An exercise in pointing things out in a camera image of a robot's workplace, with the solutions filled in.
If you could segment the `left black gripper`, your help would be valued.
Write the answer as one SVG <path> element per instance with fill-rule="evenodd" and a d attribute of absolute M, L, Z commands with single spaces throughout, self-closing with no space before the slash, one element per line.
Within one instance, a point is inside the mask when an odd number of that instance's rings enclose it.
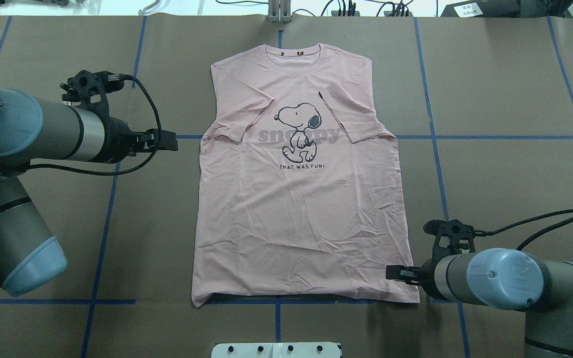
<path fill-rule="evenodd" d="M 104 141 L 98 153 L 98 162 L 115 164 L 133 152 L 178 151 L 177 134 L 171 131 L 148 129 L 145 132 L 134 132 L 117 118 L 102 118 Z"/>

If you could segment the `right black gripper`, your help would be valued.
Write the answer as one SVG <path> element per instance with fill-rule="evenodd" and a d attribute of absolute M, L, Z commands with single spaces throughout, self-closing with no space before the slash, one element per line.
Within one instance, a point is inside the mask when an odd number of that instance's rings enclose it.
<path fill-rule="evenodd" d="M 421 288 L 430 297 L 448 299 L 447 268 L 448 263 L 445 259 L 429 259 L 421 267 L 387 265 L 385 278 L 395 281 L 419 281 Z"/>

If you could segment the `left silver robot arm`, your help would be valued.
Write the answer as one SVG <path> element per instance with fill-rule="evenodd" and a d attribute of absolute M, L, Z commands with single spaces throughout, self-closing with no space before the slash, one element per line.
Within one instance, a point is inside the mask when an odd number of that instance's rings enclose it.
<path fill-rule="evenodd" d="M 29 170 L 58 169 L 102 176 L 102 172 L 34 159 L 115 164 L 127 156 L 159 150 L 177 151 L 177 136 L 156 127 L 132 131 L 109 115 L 106 95 L 123 88 L 132 76 L 61 84 L 63 103 L 41 100 L 24 91 L 0 88 L 0 289 L 13 297 L 27 294 L 60 275 L 67 259 L 21 184 Z"/>

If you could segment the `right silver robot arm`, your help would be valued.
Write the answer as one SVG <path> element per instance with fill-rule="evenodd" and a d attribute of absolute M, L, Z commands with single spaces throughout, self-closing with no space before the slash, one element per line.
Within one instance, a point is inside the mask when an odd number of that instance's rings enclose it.
<path fill-rule="evenodd" d="M 525 313 L 526 358 L 573 358 L 573 263 L 505 248 L 388 265 L 386 279 L 416 285 L 432 298 Z"/>

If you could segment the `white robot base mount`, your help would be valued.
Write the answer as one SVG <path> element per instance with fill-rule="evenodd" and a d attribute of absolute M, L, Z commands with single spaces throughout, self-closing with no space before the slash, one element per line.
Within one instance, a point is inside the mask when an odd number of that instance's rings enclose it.
<path fill-rule="evenodd" d="M 341 358 L 341 344 L 334 342 L 266 342 L 217 344 L 212 358 Z"/>

